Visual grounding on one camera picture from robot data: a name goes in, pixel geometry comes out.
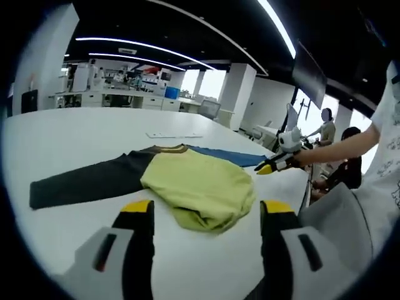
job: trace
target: red object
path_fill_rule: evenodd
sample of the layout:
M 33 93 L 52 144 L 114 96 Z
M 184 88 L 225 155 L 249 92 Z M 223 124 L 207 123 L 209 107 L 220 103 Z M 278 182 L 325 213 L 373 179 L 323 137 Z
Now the red object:
M 159 67 L 149 67 L 148 69 L 143 70 L 143 72 L 149 73 L 149 74 L 154 74 L 157 75 L 157 73 L 160 71 Z

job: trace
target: white pillar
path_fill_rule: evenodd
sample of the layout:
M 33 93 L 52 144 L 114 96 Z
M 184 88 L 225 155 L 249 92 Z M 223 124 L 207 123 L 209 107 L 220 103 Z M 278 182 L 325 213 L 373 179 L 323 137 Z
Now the white pillar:
M 206 72 L 204 72 L 204 71 L 199 72 L 199 76 L 197 77 L 196 85 L 194 86 L 193 96 L 196 96 L 199 94 L 200 87 L 201 87 L 201 84 L 203 83 L 203 78 L 204 78 L 205 73 Z
M 232 130 L 239 130 L 255 78 L 256 70 L 250 65 L 231 65 L 220 102 L 222 109 L 234 112 L 231 119 Z
M 342 138 L 343 131 L 350 127 L 350 120 L 352 111 L 343 105 L 339 105 L 339 109 L 337 110 L 337 116 L 335 119 L 336 133 L 334 141 L 338 142 Z
M 218 101 L 221 101 L 221 98 L 223 96 L 227 80 L 228 80 L 228 73 L 225 74 L 225 78 L 224 78 L 224 82 L 222 84 L 221 92 L 219 92 Z
M 37 89 L 37 109 L 54 108 L 54 94 L 69 41 L 79 18 L 73 4 L 58 6 L 46 16 L 25 47 L 16 72 L 12 114 L 21 113 L 21 96 Z

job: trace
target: blue box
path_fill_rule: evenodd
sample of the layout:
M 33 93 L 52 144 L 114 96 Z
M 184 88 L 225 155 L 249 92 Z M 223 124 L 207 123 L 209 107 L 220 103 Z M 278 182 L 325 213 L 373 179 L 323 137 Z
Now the blue box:
M 177 89 L 176 87 L 167 86 L 165 91 L 165 98 L 177 99 L 179 97 L 180 92 L 181 90 Z

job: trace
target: black ceiling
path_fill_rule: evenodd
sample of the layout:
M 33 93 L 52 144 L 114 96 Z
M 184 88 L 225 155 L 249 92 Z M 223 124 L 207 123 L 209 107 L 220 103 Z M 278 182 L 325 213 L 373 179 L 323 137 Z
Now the black ceiling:
M 270 78 L 290 82 L 293 59 L 271 19 L 257 0 L 165 0 L 232 38 L 265 69 Z M 374 103 L 382 95 L 388 59 L 378 40 L 368 34 L 353 0 L 269 0 L 289 36 L 308 48 L 328 78 L 348 86 Z M 80 22 L 77 37 L 127 39 L 153 44 L 192 58 L 249 63 L 244 53 L 200 22 L 171 8 L 145 0 L 105 5 L 74 1 Z M 146 47 L 115 42 L 72 40 L 69 59 L 88 59 L 89 52 L 117 54 L 136 49 L 136 56 L 168 64 L 188 60 Z M 213 65 L 224 69 L 227 66 Z

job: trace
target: led light strip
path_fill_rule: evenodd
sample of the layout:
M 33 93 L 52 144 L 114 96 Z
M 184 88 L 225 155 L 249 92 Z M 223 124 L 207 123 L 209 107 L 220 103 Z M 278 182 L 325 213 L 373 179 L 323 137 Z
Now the led light strip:
M 146 58 L 141 58 L 141 57 L 136 57 L 136 56 L 127 56 L 127 55 L 119 55 L 119 54 L 107 54 L 107 53 L 89 53 L 89 55 L 92 55 L 92 56 L 111 56 L 111 57 L 114 57 L 114 58 L 137 59 L 138 61 L 147 61 L 149 63 L 161 64 L 163 66 L 167 66 L 167 67 L 170 67 L 170 68 L 178 69 L 178 70 L 181 70 L 181 71 L 186 71 L 185 69 L 183 69 L 181 67 L 176 67 L 176 66 L 173 66 L 171 64 L 164 64 L 163 62 L 152 61 L 151 59 L 146 59 Z
M 267 12 L 268 16 L 271 18 L 271 20 L 275 24 L 276 29 L 281 34 L 281 37 L 283 38 L 283 41 L 286 44 L 286 47 L 289 49 L 289 52 L 290 52 L 292 58 L 294 59 L 296 57 L 296 50 L 293 46 L 292 41 L 290 40 L 288 32 L 286 31 L 285 27 L 283 26 L 280 18 L 274 11 L 273 7 L 268 3 L 267 0 L 257 0 L 257 1 L 262 6 L 262 8 Z
M 172 4 L 166 3 L 166 2 L 164 2 L 164 1 L 160 1 L 160 0 L 147 0 L 147 1 L 152 2 L 152 3 L 155 3 L 155 4 L 158 4 L 158 5 L 165 6 L 165 7 L 170 8 L 170 9 L 173 9 L 173 10 L 175 10 L 175 11 L 181 13 L 181 14 L 184 14 L 184 15 L 186 15 L 186 16 L 188 16 L 188 17 L 194 19 L 194 20 L 196 20 L 197 22 L 200 22 L 201 24 L 207 26 L 209 29 L 211 29 L 211 30 L 214 31 L 215 33 L 218 33 L 218 34 L 219 34 L 220 36 L 222 36 L 224 39 L 226 39 L 227 41 L 229 41 L 233 46 L 237 47 L 240 51 L 242 51 L 249 59 L 251 59 L 251 61 L 252 61 L 257 67 L 260 68 L 260 70 L 261 70 L 262 72 L 264 72 L 265 75 L 268 76 L 267 70 L 265 70 L 265 69 L 263 68 L 263 66 L 260 65 L 260 63 L 257 62 L 257 61 L 255 60 L 255 58 L 252 57 L 252 56 L 245 50 L 245 48 L 241 47 L 237 42 L 235 42 L 234 40 L 232 40 L 229 36 L 227 36 L 226 34 L 224 34 L 224 33 L 223 33 L 222 31 L 220 31 L 219 29 L 215 28 L 213 25 L 211 25 L 211 24 L 209 24 L 208 22 L 206 22 L 206 21 L 204 20 L 203 17 L 197 17 L 197 16 L 195 16 L 194 14 L 191 14 L 190 12 L 187 12 L 187 11 L 185 11 L 185 10 L 183 10 L 183 9 L 181 9 L 181 8 L 179 8 L 179 7 L 177 7 L 177 6 L 173 6 Z
M 143 42 L 127 41 L 125 39 L 111 39 L 111 38 L 108 38 L 108 37 L 77 37 L 75 40 L 76 41 L 108 41 L 108 42 L 118 42 L 118 43 L 126 43 L 126 44 L 133 44 L 133 45 L 138 45 L 138 46 L 149 47 L 149 48 L 157 49 L 157 50 L 160 50 L 160 51 L 168 52 L 168 53 L 171 53 L 173 55 L 181 56 L 182 58 L 186 58 L 186 59 L 188 59 L 190 61 L 194 61 L 195 63 L 198 63 L 198 64 L 201 64 L 203 66 L 206 66 L 209 69 L 216 70 L 216 68 L 214 68 L 212 66 L 209 66 L 208 64 L 204 64 L 203 62 L 198 61 L 197 59 L 191 58 L 189 56 L 183 55 L 183 54 L 178 53 L 178 52 L 174 52 L 172 50 L 164 49 L 164 48 L 153 46 L 153 45 L 149 45 L 149 44 L 144 44 Z

